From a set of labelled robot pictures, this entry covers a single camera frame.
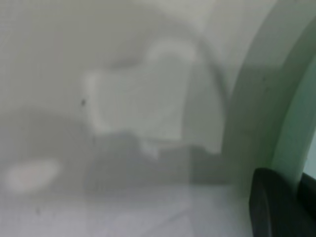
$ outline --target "black object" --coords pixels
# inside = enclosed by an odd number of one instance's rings
[[[254,237],[316,237],[316,223],[276,172],[255,170],[249,201]]]
[[[316,222],[316,180],[306,173],[303,173],[297,199]]]

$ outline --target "white wall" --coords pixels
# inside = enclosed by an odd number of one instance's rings
[[[1,236],[251,235],[225,187],[271,160],[313,3],[0,4]]]

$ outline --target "gray surface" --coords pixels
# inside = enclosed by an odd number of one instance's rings
[[[275,2],[1,2],[1,236],[251,236],[316,13]]]

